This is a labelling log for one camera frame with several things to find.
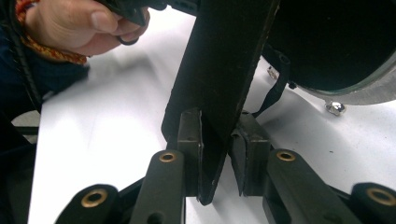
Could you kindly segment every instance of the black mechanical part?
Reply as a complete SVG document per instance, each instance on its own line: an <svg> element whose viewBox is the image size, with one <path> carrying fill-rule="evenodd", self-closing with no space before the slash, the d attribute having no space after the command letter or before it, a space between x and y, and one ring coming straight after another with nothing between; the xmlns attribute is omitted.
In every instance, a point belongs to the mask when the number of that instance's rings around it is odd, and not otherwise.
<svg viewBox="0 0 396 224"><path fill-rule="evenodd" d="M266 44L262 50L262 56L269 64L279 71L279 77L273 88L271 88L265 96L260 109L253 113L254 118L257 118L264 110L268 109L280 99L290 77L290 59L285 54L279 50L273 49L269 44Z"/></svg>
<svg viewBox="0 0 396 224"><path fill-rule="evenodd" d="M157 152L143 181L130 224L185 222L184 156L177 150Z"/></svg>
<svg viewBox="0 0 396 224"><path fill-rule="evenodd" d="M264 171L271 149L268 134L247 111L243 111L232 133L230 151L239 195L262 196Z"/></svg>
<svg viewBox="0 0 396 224"><path fill-rule="evenodd" d="M267 173L262 206L270 223L361 223L297 153L273 150Z"/></svg>
<svg viewBox="0 0 396 224"><path fill-rule="evenodd" d="M22 135L38 135L38 127L33 126L17 126L17 131Z"/></svg>
<svg viewBox="0 0 396 224"><path fill-rule="evenodd" d="M176 148L181 113L195 107L202 111L202 204L213 199L227 144L242 112L278 4L278 0L236 0L232 4L226 0L201 1L165 110L162 131L167 148Z"/></svg>
<svg viewBox="0 0 396 224"><path fill-rule="evenodd" d="M58 217L56 224L120 223L120 197L116 188L94 185L80 191Z"/></svg>
<svg viewBox="0 0 396 224"><path fill-rule="evenodd" d="M134 209L134 205L137 201L137 196L142 188L144 178L139 179L134 182L132 185L123 189L119 192L120 195L120 206L122 210L121 222L122 224L126 224L131 219L131 214Z"/></svg>
<svg viewBox="0 0 396 224"><path fill-rule="evenodd" d="M396 191L375 183L353 187L348 202L363 223L396 223Z"/></svg>
<svg viewBox="0 0 396 224"><path fill-rule="evenodd" d="M96 0L117 13L123 18L140 26L146 25L142 7L151 7L157 10L172 8L196 16L199 9L199 0Z"/></svg>
<svg viewBox="0 0 396 224"><path fill-rule="evenodd" d="M201 111L198 108L184 111L180 116L177 150L185 160L186 197L200 198L203 147Z"/></svg>
<svg viewBox="0 0 396 224"><path fill-rule="evenodd" d="M337 91L358 84L396 53L395 27L391 0L283 0L268 43L292 61L290 81Z"/></svg>
<svg viewBox="0 0 396 224"><path fill-rule="evenodd" d="M139 41L139 38L137 38L137 39L135 39L135 40L133 40L133 41L125 41L125 40L123 40L122 38L121 38L121 36L119 36L119 35L117 35L117 39L120 41L120 43L122 44L122 45L125 45L125 46L131 46L131 45L134 45L135 43L137 43L137 41Z"/></svg>

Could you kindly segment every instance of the white surface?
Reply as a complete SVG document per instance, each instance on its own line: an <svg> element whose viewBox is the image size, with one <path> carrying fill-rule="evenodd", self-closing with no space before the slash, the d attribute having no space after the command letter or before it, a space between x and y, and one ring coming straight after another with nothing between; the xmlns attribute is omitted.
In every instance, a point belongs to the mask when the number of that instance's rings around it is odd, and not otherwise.
<svg viewBox="0 0 396 224"><path fill-rule="evenodd" d="M194 17L151 10L150 27L135 46L90 59L88 80L44 104L30 224L53 223L81 189L102 183L123 189L143 177L165 148L164 110ZM274 81L259 63L246 109L254 112ZM286 90L258 121L276 147L300 153L323 180L350 192L372 181L396 189L396 104L349 106L337 118L323 102ZM187 223L266 223L259 197L239 198L229 160L212 204L187 201Z"/></svg>

